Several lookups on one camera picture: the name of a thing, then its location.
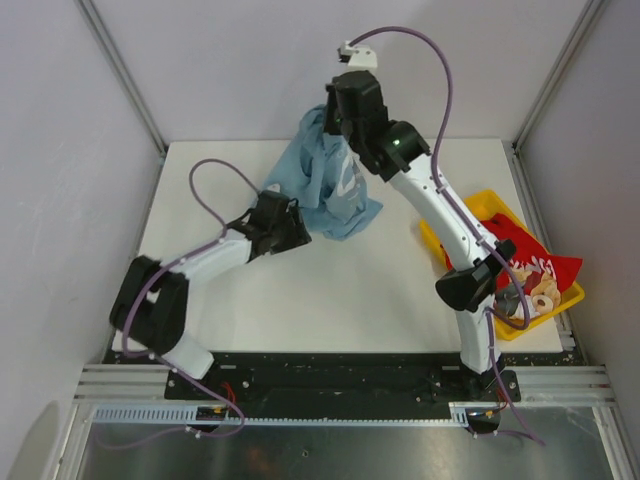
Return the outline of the light blue t shirt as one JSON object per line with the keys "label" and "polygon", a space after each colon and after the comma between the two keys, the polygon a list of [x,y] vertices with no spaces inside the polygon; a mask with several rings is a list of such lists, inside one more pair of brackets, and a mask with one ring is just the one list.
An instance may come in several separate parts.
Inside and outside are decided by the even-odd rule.
{"label": "light blue t shirt", "polygon": [[325,109],[321,104],[304,114],[263,187],[278,183],[280,193],[298,201],[308,231],[344,241],[366,229],[383,205],[369,196],[346,140],[324,132]]}

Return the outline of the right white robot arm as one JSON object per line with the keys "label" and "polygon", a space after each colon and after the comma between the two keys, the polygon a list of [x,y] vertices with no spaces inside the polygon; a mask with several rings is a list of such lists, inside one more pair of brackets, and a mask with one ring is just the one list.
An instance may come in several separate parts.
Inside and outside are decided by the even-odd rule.
{"label": "right white robot arm", "polygon": [[497,239],[472,215],[415,127],[389,118],[372,73],[343,73],[326,91],[325,132],[342,135],[362,165],[399,192],[444,247],[451,268],[435,288],[455,312],[464,371],[461,388],[473,401],[486,400],[497,389],[492,368],[499,357],[487,316],[498,278],[515,253],[513,242]]}

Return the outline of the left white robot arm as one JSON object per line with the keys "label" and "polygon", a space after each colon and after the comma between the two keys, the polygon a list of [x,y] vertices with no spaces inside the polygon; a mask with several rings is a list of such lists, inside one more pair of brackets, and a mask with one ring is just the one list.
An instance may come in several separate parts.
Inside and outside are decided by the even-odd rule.
{"label": "left white robot arm", "polygon": [[190,290],[263,255],[279,254],[311,242],[296,199],[263,190],[243,216],[223,226],[219,236],[171,261],[138,256],[130,264],[109,314],[123,341],[142,346],[187,374],[197,398],[214,397],[220,374],[213,354],[186,330]]}

